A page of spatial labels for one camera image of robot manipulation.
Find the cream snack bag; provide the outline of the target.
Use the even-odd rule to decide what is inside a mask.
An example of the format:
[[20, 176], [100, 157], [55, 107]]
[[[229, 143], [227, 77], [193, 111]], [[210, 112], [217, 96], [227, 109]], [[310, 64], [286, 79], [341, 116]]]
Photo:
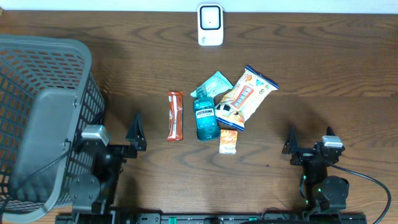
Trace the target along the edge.
[[246, 65], [244, 73], [235, 86], [215, 106], [217, 121], [244, 131], [245, 122], [266, 96], [278, 89], [276, 82], [255, 71], [250, 65]]

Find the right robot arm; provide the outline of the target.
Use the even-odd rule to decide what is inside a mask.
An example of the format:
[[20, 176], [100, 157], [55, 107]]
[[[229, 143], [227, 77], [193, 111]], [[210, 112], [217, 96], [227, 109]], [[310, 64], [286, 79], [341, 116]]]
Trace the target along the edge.
[[342, 140], [327, 127], [322, 140], [313, 147], [300, 147], [293, 126], [282, 149], [283, 154], [291, 155], [290, 164], [303, 169], [300, 181], [300, 194], [307, 208], [303, 215], [340, 213], [346, 208], [349, 182], [335, 175], [328, 175], [327, 168], [336, 164], [345, 150]]

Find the long orange snack bar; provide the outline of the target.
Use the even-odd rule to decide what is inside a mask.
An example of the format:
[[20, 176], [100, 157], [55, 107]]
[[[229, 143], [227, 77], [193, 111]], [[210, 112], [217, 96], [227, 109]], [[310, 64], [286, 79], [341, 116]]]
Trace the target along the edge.
[[169, 91], [169, 135], [168, 141], [181, 141], [183, 139], [182, 115], [183, 92]]

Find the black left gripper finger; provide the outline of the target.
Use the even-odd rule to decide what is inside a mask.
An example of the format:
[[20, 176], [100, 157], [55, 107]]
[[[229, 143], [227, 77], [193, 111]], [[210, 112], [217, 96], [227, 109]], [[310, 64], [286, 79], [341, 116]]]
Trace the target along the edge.
[[138, 111], [135, 113], [132, 123], [126, 134], [126, 140], [129, 141], [130, 148], [136, 151], [146, 151], [147, 141], [144, 136], [142, 116]]
[[95, 115], [91, 123], [95, 125], [104, 125], [104, 117], [105, 113], [103, 111], [100, 111]]

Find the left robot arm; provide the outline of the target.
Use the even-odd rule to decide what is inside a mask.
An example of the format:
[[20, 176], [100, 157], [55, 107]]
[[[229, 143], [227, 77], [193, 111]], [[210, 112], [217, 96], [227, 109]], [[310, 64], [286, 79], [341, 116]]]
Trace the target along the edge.
[[93, 167], [87, 174], [75, 177], [69, 185], [72, 198], [72, 223], [135, 223], [128, 210], [113, 206], [122, 164], [145, 151], [142, 116], [134, 115], [125, 139], [128, 144], [110, 144], [110, 136], [102, 124], [104, 113], [99, 113], [78, 135], [74, 152], [93, 156]]

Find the small orange snack packet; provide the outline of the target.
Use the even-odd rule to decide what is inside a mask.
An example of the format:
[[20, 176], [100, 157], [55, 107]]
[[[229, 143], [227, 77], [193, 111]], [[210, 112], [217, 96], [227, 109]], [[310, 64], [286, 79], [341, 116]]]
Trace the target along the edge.
[[236, 154], [236, 143], [238, 132], [235, 130], [222, 129], [220, 134], [220, 154]]

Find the light green wet wipes pack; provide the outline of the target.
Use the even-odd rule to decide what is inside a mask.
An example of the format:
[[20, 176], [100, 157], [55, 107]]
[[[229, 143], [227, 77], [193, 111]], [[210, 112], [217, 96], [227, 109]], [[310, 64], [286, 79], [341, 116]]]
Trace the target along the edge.
[[220, 71], [215, 72], [200, 85], [201, 87], [205, 89], [206, 96], [211, 98], [233, 88], [231, 82]]

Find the teal Listerine mouthwash bottle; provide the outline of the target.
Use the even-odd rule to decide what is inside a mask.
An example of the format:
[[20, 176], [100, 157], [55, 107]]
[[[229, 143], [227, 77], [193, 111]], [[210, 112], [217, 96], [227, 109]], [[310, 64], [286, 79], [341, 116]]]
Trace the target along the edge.
[[219, 138], [221, 131], [216, 120], [214, 99], [207, 95], [203, 86], [199, 86], [195, 92], [197, 97], [193, 103], [193, 110], [197, 124], [197, 138], [201, 141]]

